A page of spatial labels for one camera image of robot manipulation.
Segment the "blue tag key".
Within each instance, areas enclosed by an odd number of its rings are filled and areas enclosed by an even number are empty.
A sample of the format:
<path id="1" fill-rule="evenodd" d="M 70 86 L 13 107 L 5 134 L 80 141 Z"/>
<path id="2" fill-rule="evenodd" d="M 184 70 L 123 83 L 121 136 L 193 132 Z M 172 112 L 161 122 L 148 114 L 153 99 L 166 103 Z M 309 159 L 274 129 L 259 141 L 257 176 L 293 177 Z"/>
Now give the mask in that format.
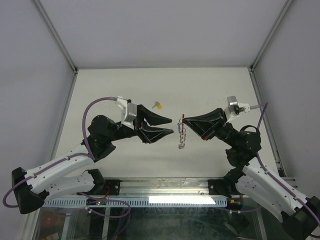
<path id="1" fill-rule="evenodd" d="M 177 127 L 178 127 L 178 133 L 180 134 L 180 133 L 181 133 L 181 130 L 182 130 L 181 124 L 180 124 L 180 123 L 177 123 Z"/>

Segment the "yellow tag silver key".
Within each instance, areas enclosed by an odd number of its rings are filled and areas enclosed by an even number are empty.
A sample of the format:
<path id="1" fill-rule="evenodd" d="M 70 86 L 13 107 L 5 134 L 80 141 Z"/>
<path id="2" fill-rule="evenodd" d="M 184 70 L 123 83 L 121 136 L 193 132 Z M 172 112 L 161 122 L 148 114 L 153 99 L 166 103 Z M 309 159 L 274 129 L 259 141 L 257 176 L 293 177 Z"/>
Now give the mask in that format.
<path id="1" fill-rule="evenodd" d="M 158 101 L 155 101 L 153 106 L 152 106 L 153 109 L 157 108 L 158 110 L 161 110 L 162 109 L 162 105 L 158 102 Z"/>

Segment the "red handled keyring holder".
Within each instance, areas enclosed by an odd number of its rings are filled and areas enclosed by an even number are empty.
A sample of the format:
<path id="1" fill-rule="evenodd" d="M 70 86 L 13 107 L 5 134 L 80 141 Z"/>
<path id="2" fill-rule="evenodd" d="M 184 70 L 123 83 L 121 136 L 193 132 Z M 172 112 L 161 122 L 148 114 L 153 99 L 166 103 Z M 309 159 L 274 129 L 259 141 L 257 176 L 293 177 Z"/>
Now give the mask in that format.
<path id="1" fill-rule="evenodd" d="M 186 129 L 184 127 L 184 118 L 185 114 L 182 114 L 182 117 L 179 119 L 178 123 L 181 124 L 181 132 L 179 133 L 179 143 L 178 143 L 178 149 L 182 150 L 185 148 L 185 142 L 186 142 Z"/>

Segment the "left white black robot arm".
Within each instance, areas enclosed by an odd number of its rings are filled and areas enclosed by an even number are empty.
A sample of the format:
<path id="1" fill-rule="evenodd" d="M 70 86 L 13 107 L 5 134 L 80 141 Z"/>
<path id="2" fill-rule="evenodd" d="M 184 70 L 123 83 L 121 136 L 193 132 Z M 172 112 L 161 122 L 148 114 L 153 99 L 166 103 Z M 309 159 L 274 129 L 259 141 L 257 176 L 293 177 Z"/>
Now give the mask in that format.
<path id="1" fill-rule="evenodd" d="M 21 214 L 36 211 L 44 203 L 73 193 L 100 194 L 105 188 L 105 179 L 98 169 L 69 177 L 68 174 L 94 164 L 111 154 L 114 141 L 138 137 L 144 144 L 152 144 L 174 131 L 161 128 L 172 119 L 148 110 L 142 104 L 131 104 L 133 115 L 126 123 L 97 115 L 88 127 L 89 136 L 74 149 L 51 162 L 25 170 L 18 167 L 11 172 L 11 184 Z"/>

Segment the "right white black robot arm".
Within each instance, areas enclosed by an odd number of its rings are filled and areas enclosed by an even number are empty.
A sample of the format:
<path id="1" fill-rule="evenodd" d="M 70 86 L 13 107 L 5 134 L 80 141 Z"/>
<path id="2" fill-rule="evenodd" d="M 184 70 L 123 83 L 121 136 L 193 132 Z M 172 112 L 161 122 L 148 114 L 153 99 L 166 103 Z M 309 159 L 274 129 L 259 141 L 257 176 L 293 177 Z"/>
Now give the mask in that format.
<path id="1" fill-rule="evenodd" d="M 319 227 L 319 198 L 301 193 L 263 163 L 258 128 L 249 131 L 246 125 L 236 130 L 221 108 L 183 118 L 182 123 L 204 141 L 217 138 L 230 146 L 225 152 L 233 169 L 224 176 L 226 192 L 250 197 L 277 218 L 294 240 L 307 239 Z"/>

